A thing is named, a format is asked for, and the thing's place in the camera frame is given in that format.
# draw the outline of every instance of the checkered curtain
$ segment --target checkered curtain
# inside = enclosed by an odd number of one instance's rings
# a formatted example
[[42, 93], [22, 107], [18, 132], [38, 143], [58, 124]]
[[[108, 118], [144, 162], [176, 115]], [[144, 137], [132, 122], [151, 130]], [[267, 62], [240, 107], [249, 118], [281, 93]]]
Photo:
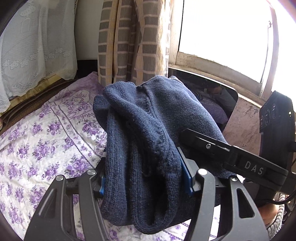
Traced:
[[168, 75], [170, 0], [105, 0], [99, 29], [99, 82], [136, 85]]

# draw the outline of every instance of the human hand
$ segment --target human hand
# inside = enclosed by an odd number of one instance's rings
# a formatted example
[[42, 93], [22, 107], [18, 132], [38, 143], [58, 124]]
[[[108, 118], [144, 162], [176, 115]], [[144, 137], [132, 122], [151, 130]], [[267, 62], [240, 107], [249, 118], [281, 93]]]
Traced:
[[258, 208], [265, 225], [269, 224], [279, 211], [279, 205], [268, 203]]
[[220, 95], [222, 92], [222, 87], [221, 86], [217, 86], [215, 88], [208, 88], [207, 91], [212, 94], [212, 95]]

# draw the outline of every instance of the metal screw head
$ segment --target metal screw head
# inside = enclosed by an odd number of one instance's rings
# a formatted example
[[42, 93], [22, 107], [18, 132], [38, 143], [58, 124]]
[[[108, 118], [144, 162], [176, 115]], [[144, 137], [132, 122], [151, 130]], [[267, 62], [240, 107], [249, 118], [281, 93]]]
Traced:
[[203, 169], [203, 168], [198, 169], [197, 172], [198, 172], [199, 175], [206, 175], [207, 174], [207, 170]]
[[89, 170], [87, 170], [87, 174], [90, 175], [90, 176], [95, 175], [96, 170], [95, 169], [89, 169]]
[[62, 181], [64, 179], [64, 176], [63, 175], [58, 175], [56, 176], [56, 180], [59, 182], [59, 181]]
[[238, 180], [238, 178], [236, 176], [231, 176], [230, 180], [236, 182]]

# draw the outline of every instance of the white lace curtain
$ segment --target white lace curtain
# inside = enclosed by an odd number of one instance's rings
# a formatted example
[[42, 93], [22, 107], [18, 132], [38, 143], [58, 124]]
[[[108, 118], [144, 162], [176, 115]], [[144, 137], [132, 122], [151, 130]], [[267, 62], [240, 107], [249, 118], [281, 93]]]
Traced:
[[77, 70], [77, 0], [29, 0], [0, 37], [0, 112], [47, 76], [73, 79]]

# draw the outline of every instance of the window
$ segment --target window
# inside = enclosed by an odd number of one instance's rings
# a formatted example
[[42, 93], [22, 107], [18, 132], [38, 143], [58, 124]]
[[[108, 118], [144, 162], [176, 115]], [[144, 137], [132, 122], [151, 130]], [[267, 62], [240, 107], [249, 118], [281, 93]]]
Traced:
[[278, 1], [272, 1], [279, 28], [279, 56], [272, 91], [292, 99], [296, 111], [296, 23]]
[[185, 0], [179, 51], [260, 82], [272, 40], [269, 21], [265, 0]]

